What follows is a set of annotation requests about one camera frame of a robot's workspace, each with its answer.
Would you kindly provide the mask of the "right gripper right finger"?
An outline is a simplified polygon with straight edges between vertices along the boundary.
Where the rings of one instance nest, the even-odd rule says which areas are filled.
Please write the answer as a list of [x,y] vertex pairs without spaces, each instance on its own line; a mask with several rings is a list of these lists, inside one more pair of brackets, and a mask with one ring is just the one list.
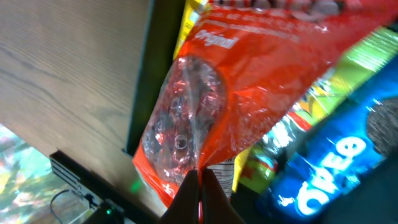
[[211,169],[202,172],[202,211],[203,222],[206,224],[245,224],[231,206],[216,175]]

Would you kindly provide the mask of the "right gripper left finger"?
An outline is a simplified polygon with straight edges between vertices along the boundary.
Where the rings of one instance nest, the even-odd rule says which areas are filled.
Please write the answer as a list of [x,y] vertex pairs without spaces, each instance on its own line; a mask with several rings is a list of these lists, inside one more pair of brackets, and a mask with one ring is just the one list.
[[170,207],[161,216],[158,224],[197,224],[199,189],[198,172],[191,170],[185,176]]

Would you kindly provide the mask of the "yellow Hacks candy bag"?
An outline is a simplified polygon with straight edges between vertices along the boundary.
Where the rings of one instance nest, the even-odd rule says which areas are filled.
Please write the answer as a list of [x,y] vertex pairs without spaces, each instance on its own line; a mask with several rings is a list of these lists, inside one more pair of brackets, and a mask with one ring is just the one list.
[[[178,34],[177,44],[174,51],[174,58],[178,55],[181,46],[185,42],[193,26],[199,20],[200,14],[209,8],[208,0],[185,1],[180,32]],[[243,152],[240,152],[237,156],[232,157],[231,159],[227,159],[219,164],[208,167],[215,173],[221,188],[228,198],[237,191],[239,177],[242,173],[250,150],[250,148],[245,149]]]

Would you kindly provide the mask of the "blue Oreo cookie pack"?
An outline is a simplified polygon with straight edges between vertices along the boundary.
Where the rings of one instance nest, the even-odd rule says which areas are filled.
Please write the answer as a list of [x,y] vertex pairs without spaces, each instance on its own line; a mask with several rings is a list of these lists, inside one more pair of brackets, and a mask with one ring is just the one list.
[[256,200],[265,215],[308,223],[349,193],[397,147],[397,60],[348,97]]

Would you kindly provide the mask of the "red Hacks candy bag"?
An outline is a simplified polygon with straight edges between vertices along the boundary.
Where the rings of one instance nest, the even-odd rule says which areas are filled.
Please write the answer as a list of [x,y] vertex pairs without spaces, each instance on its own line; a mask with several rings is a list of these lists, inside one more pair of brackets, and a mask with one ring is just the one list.
[[133,163],[169,206],[186,174],[253,145],[397,2],[210,1],[161,86]]

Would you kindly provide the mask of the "Haribo gummy bag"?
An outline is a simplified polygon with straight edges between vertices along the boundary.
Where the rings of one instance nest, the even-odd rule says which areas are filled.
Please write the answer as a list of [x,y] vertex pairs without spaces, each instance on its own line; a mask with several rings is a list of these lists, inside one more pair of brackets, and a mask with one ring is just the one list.
[[397,55],[397,32],[379,28],[347,50],[318,78],[288,113],[254,145],[235,159],[232,191],[239,184],[261,193],[271,182],[294,144],[332,114],[353,91]]

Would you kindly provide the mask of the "dark green open box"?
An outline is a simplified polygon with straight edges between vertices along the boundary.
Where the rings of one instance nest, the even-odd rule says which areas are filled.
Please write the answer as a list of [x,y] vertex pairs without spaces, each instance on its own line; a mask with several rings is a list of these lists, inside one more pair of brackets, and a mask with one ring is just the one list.
[[123,152],[133,157],[172,64],[185,0],[151,0]]

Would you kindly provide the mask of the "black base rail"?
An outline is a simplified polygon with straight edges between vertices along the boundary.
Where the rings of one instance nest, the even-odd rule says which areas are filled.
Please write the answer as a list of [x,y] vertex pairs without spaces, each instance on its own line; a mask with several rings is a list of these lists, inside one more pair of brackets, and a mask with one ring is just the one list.
[[79,165],[62,151],[49,157],[52,172],[93,211],[84,222],[92,224],[157,223],[148,208],[128,200],[102,177]]

